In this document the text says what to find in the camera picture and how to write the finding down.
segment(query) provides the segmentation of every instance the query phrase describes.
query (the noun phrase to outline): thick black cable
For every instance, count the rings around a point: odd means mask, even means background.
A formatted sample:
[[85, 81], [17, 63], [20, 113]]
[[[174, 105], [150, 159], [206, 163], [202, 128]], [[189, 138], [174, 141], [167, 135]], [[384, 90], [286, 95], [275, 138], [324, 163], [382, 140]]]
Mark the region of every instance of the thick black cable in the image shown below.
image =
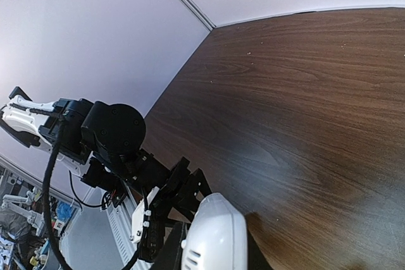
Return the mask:
[[69, 180], [70, 180], [70, 188], [73, 192], [73, 195], [75, 196], [75, 198], [77, 199], [77, 201], [79, 202], [79, 204], [89, 207], [89, 208], [100, 208], [103, 206], [103, 204], [99, 204], [99, 205], [89, 205], [86, 204], [84, 201], [82, 201], [76, 194], [75, 188], [73, 187], [73, 180], [72, 180], [72, 172], [69, 171]]
[[[58, 241], [53, 234], [51, 206], [49, 203], [49, 189], [51, 187], [52, 173], [53, 173], [53, 169], [55, 167], [56, 158], [58, 157], [59, 150], [61, 147], [63, 132], [65, 130], [65, 125], [66, 125], [66, 121], [64, 121], [64, 120], [61, 121], [61, 126], [60, 126], [56, 141], [55, 141], [53, 149], [52, 149], [51, 156], [49, 157], [48, 164], [47, 164], [47, 167], [45, 170], [44, 181], [42, 184], [42, 192], [43, 192], [42, 203], [43, 203], [43, 208], [44, 208], [45, 227], [46, 227], [46, 230], [48, 231], [49, 243], [51, 245], [51, 249], [54, 252], [54, 254], [63, 270], [73, 270], [66, 262], [65, 258], [63, 257], [63, 254], [60, 252]], [[148, 206], [148, 202], [147, 202], [147, 194], [146, 194], [146, 191], [144, 188], [142, 188], [142, 194], [144, 196], [144, 204], [145, 204], [145, 211], [146, 211], [146, 210], [148, 210], [149, 206]], [[144, 222], [147, 221], [147, 218], [148, 217], [144, 213]], [[140, 242], [138, 243], [137, 250], [135, 251], [134, 255], [132, 256], [132, 258], [128, 262], [128, 264], [125, 265], [121, 270], [131, 270], [131, 268], [137, 262], [139, 253], [140, 253], [140, 248], [142, 248], [145, 237], [146, 237], [146, 230], [147, 230], [146, 227], [144, 227], [142, 229], [142, 236], [140, 238]]]

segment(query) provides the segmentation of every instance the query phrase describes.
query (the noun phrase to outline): wood grain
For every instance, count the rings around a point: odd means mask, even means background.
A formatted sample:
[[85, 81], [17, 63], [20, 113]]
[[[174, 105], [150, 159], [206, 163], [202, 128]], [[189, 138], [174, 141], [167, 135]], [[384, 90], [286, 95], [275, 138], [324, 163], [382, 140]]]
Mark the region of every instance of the wood grain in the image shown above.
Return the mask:
[[405, 10], [214, 30], [147, 115], [275, 269], [405, 269]]

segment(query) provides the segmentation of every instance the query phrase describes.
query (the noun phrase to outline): yellow object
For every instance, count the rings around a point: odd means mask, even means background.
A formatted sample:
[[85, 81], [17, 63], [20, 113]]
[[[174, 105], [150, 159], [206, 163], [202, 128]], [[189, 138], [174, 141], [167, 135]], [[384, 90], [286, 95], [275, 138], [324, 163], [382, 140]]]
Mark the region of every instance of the yellow object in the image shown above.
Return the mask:
[[35, 266], [38, 266], [38, 261], [35, 259], [35, 256], [31, 257], [30, 259], [30, 264]]

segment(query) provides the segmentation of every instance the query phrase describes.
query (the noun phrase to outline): black cable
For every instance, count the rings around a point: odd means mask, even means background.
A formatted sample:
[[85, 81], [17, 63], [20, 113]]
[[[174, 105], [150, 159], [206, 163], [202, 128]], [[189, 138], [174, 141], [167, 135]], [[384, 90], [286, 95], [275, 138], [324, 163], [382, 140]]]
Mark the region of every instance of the black cable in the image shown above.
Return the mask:
[[[49, 205], [49, 189], [51, 188], [52, 173], [53, 173], [53, 169], [55, 167], [56, 158], [58, 157], [58, 154], [59, 154], [59, 150], [60, 150], [61, 143], [62, 143], [63, 132], [65, 130], [65, 125], [66, 125], [65, 120], [63, 120], [60, 117], [59, 117], [59, 119], [61, 120], [61, 126], [60, 126], [56, 141], [55, 141], [53, 149], [52, 149], [51, 156], [49, 157], [48, 164], [47, 164], [46, 170], [45, 170], [44, 181], [43, 181], [43, 185], [42, 185], [42, 192], [43, 192], [42, 203], [43, 203], [43, 207], [44, 207], [45, 227], [49, 234], [49, 243], [51, 245], [51, 249], [54, 252], [54, 254], [63, 270], [73, 270], [66, 262], [65, 258], [63, 257], [63, 254], [60, 252], [58, 241], [53, 234], [52, 219], [51, 219], [51, 206]], [[145, 204], [145, 211], [146, 211], [146, 210], [148, 210], [149, 206], [148, 206], [148, 202], [147, 202], [147, 194], [146, 194], [146, 191], [144, 188], [142, 188], [142, 194], [144, 196], [144, 204]], [[148, 220], [148, 217], [144, 213], [144, 222], [147, 220]], [[140, 248], [142, 248], [145, 238], [146, 238], [146, 227], [143, 227], [142, 236], [140, 238], [140, 242], [138, 243], [137, 250], [135, 251], [131, 260], [128, 262], [127, 265], [125, 265], [122, 268], [122, 270], [131, 270], [131, 268], [134, 266], [134, 264], [138, 260]]]
[[89, 208], [100, 208], [100, 207], [103, 206], [103, 204], [99, 204], [99, 205], [89, 205], [89, 204], [86, 204], [84, 201], [82, 201], [82, 200], [77, 196], [76, 191], [75, 191], [75, 188], [73, 187], [72, 172], [70, 172], [70, 171], [69, 171], [69, 180], [70, 180], [70, 188], [72, 189], [73, 195], [75, 196], [75, 198], [77, 199], [77, 201], [78, 201], [79, 204], [81, 204], [81, 205], [83, 205], [83, 206], [86, 206], [86, 207], [89, 207]]

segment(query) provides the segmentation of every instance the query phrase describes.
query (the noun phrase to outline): white mechanical part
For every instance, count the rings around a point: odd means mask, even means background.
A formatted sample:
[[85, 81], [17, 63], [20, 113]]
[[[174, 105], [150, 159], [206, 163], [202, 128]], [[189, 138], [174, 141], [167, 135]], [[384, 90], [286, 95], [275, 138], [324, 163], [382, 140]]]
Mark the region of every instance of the white mechanical part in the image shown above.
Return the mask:
[[42, 233], [44, 232], [45, 226], [44, 216], [33, 210], [29, 211], [16, 205], [16, 204], [26, 204], [30, 206], [34, 200], [34, 197], [35, 197], [35, 188], [33, 192], [31, 191], [27, 192], [27, 197], [6, 194], [3, 196], [3, 203], [1, 204], [1, 208], [12, 210], [17, 214], [24, 216], [27, 219], [28, 223], [37, 230], [36, 235], [41, 236]]
[[[16, 95], [2, 109], [2, 111], [4, 112], [3, 120], [7, 123], [8, 126], [18, 132], [28, 132], [38, 136], [40, 138], [40, 146], [36, 148], [50, 153], [52, 150], [52, 145], [39, 133], [39, 127], [45, 125], [45, 122], [49, 117], [46, 115], [31, 113], [29, 110], [24, 111], [21, 109], [17, 109], [15, 107], [12, 107], [12, 104], [28, 107], [30, 109], [53, 111], [54, 103], [49, 102], [47, 104], [36, 104], [32, 101], [25, 100], [20, 95]], [[77, 175], [79, 177], [83, 176], [83, 174], [87, 172], [89, 168], [88, 164], [81, 165], [75, 162], [73, 159], [70, 159], [60, 153], [57, 160], [58, 163], [63, 164], [65, 167], [67, 167], [73, 175]]]
[[[149, 194], [147, 195], [147, 203], [150, 205], [154, 200], [156, 194], [159, 192], [158, 187], [154, 187]], [[139, 203], [137, 208], [135, 209], [134, 213], [132, 213], [132, 235], [130, 236], [130, 241], [132, 243], [139, 243], [142, 237], [142, 232], [144, 231], [144, 226], [148, 227], [149, 222], [144, 223], [144, 214], [145, 214], [145, 204], [144, 200], [142, 199]]]
[[211, 194], [202, 200], [182, 248], [182, 270], [247, 270], [245, 218], [221, 194]]

